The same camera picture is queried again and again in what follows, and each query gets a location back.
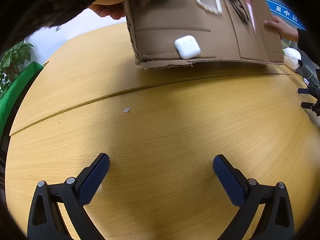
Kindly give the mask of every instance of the table surface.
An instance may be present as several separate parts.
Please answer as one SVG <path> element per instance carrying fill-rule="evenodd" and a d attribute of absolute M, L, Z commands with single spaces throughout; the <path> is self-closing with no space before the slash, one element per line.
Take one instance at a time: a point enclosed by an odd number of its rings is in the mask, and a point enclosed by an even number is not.
<path fill-rule="evenodd" d="M 102 33 L 123 37 L 111 42 Z M 30 88 L 5 174 L 22 230 L 38 181 L 77 176 L 100 152 L 110 170 L 85 210 L 106 239 L 217 239 L 237 212 L 212 170 L 218 154 L 261 184 L 284 182 L 299 228 L 317 197 L 320 162 L 319 130 L 297 94 L 301 79 L 274 65 L 144 72 L 127 38 L 115 25 L 68 41 Z M 98 59 L 96 50 L 105 54 Z"/>
<path fill-rule="evenodd" d="M 68 110 L 103 98 L 162 84 L 243 74 L 292 74 L 285 66 L 202 64 L 145 71 L 134 63 L 127 25 L 101 28 L 63 44 L 36 79 L 17 113 L 11 135 Z"/>

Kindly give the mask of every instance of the cardboard box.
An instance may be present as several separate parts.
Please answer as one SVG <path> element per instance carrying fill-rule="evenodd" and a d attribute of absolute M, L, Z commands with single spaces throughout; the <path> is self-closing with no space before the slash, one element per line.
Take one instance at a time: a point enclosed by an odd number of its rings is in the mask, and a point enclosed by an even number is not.
<path fill-rule="evenodd" d="M 213 14 L 196 0 L 151 0 L 146 8 L 136 0 L 125 3 L 127 24 L 136 63 L 145 69 L 193 65 L 203 61 L 245 61 L 283 64 L 279 33 L 265 27 L 271 20 L 265 0 L 251 0 L 256 25 L 245 25 L 229 0 L 220 0 L 222 14 Z M 250 16 L 244 0 L 241 0 Z M 201 48 L 195 58 L 183 60 L 174 41 L 194 36 Z"/>

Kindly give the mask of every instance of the green cloth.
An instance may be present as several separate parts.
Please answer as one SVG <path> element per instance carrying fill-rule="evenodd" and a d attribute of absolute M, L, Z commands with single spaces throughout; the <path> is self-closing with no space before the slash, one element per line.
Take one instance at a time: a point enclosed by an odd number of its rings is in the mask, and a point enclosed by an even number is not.
<path fill-rule="evenodd" d="M 21 71 L 20 75 L 15 81 L 12 82 L 3 98 L 0 99 L 0 136 L 3 133 L 9 114 L 21 92 L 33 78 L 33 76 L 42 68 L 43 66 L 36 62 L 29 64 L 24 70 Z"/>

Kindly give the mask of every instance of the black cable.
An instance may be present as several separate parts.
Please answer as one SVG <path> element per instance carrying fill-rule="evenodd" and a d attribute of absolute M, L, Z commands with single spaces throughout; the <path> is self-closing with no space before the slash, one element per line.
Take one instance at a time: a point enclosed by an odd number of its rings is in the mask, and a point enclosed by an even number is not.
<path fill-rule="evenodd" d="M 247 14 L 247 12 L 245 11 L 242 3 L 240 0 L 229 0 L 229 2 L 231 3 L 232 7 L 235 9 L 236 13 L 238 14 L 239 18 L 241 19 L 241 21 L 245 24 L 249 23 L 249 16 Z"/>
<path fill-rule="evenodd" d="M 315 88 L 320 88 L 319 85 L 314 84 L 314 82 L 311 80 L 311 77 L 313 76 L 313 74 L 311 74 L 311 76 L 308 75 L 308 73 L 307 73 L 306 70 L 304 69 L 304 64 L 302 63 L 302 60 L 298 60 L 298 62 L 299 62 L 299 65 L 300 65 L 303 73 L 306 75 L 306 76 L 304 77 L 304 76 L 302 76 L 302 75 L 300 74 L 300 76 L 306 78 L 306 79 L 309 81 L 309 83 L 311 83 Z"/>

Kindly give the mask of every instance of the black clamp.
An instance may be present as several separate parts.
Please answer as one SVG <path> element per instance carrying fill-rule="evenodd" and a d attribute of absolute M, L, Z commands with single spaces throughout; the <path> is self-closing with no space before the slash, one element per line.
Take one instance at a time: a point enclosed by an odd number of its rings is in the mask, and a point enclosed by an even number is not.
<path fill-rule="evenodd" d="M 64 203 L 81 240 L 104 240 L 83 206 L 90 203 L 110 167 L 108 155 L 101 153 L 74 178 L 62 184 L 40 181 L 33 196 L 29 221 L 29 240 L 72 240 L 57 203 Z M 291 204 L 282 182 L 260 185 L 246 179 L 223 155 L 213 160 L 213 169 L 230 200 L 240 209 L 219 240 L 241 240 L 260 204 L 265 204 L 253 240 L 287 240 L 294 236 Z"/>
<path fill-rule="evenodd" d="M 301 60 L 298 60 L 300 67 L 303 66 L 303 63 Z M 318 80 L 320 80 L 320 69 L 316 69 Z M 299 94 L 305 94 L 305 95 L 311 95 L 315 99 L 317 99 L 317 102 L 315 104 L 308 103 L 308 102 L 302 102 L 301 107 L 304 109 L 310 109 L 313 112 L 316 113 L 317 116 L 320 116 L 320 89 L 318 87 L 311 86 L 310 84 L 307 86 L 307 88 L 298 88 Z"/>
<path fill-rule="evenodd" d="M 83 206 L 90 203 L 110 167 L 109 156 L 100 153 L 76 177 L 62 184 L 40 181 L 34 193 L 29 221 L 29 240 L 72 240 L 57 203 L 64 203 L 80 239 L 104 240 Z"/>
<path fill-rule="evenodd" d="M 294 236 L 292 208 L 286 186 L 260 185 L 232 167 L 223 155 L 213 160 L 213 169 L 233 205 L 240 209 L 219 240 L 241 240 L 260 204 L 265 204 L 252 240 L 287 240 Z"/>

